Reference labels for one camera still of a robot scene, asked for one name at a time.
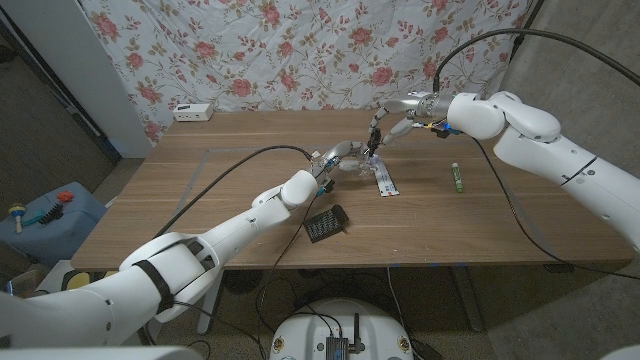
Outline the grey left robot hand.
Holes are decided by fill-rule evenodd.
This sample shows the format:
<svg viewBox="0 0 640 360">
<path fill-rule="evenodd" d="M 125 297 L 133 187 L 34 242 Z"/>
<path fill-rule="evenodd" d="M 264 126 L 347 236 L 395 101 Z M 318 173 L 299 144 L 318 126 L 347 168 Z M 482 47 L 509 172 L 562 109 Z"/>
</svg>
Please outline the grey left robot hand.
<svg viewBox="0 0 640 360">
<path fill-rule="evenodd" d="M 362 142 L 343 141 L 324 154 L 314 153 L 309 172 L 319 186 L 318 196 L 332 191 L 333 184 L 329 174 L 335 169 L 355 171 L 361 176 L 368 176 L 372 175 L 377 167 L 373 164 L 369 147 Z"/>
</svg>

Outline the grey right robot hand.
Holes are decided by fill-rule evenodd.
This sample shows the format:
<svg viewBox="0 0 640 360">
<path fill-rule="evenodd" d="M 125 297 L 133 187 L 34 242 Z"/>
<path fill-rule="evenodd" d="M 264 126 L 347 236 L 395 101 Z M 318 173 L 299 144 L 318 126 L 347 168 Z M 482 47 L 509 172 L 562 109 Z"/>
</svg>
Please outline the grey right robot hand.
<svg viewBox="0 0 640 360">
<path fill-rule="evenodd" d="M 378 111 L 374 114 L 368 129 L 368 146 L 373 149 L 380 145 L 388 145 L 393 140 L 409 134 L 414 128 L 426 128 L 438 137 L 448 137 L 451 126 L 447 122 L 447 112 L 452 100 L 452 96 L 441 96 L 437 93 L 410 92 L 399 98 L 379 101 Z M 378 124 L 389 114 L 404 114 L 405 117 L 387 135 L 382 136 Z"/>
</svg>

